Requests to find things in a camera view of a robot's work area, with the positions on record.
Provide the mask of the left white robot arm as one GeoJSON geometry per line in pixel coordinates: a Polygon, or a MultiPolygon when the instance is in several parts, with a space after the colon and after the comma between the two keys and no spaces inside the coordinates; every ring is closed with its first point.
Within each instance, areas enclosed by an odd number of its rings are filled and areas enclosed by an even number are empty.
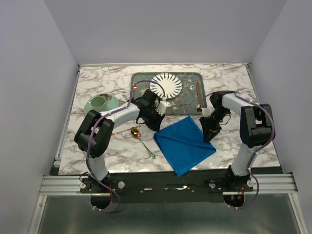
{"type": "Polygon", "coordinates": [[[143,120],[150,130],[158,132],[167,109],[166,98],[159,98],[146,90],[139,98],[130,98],[124,105],[103,113],[91,110],[80,125],[74,142],[84,152],[92,188],[104,192],[108,187],[109,172],[105,165],[104,153],[108,148],[113,130],[132,120],[143,120]]]}

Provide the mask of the blue cloth napkin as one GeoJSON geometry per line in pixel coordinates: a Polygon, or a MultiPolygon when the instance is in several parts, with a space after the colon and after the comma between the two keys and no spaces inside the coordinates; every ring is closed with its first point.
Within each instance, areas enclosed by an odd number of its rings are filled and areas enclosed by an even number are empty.
{"type": "Polygon", "coordinates": [[[177,176],[182,176],[216,152],[188,116],[154,134],[154,140],[177,176]]]}

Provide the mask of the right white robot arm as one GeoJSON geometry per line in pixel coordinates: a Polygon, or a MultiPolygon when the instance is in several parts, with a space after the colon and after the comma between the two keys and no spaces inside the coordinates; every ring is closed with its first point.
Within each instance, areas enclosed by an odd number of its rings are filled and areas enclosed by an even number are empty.
{"type": "Polygon", "coordinates": [[[221,131],[225,116],[234,112],[240,116],[239,135],[242,141],[238,155],[220,179],[227,191],[235,191],[246,186],[251,177],[251,166],[257,153],[275,138],[275,126],[271,106],[246,100],[235,91],[218,91],[207,95],[214,111],[209,114],[202,108],[199,119],[204,142],[209,142],[221,131]]]}

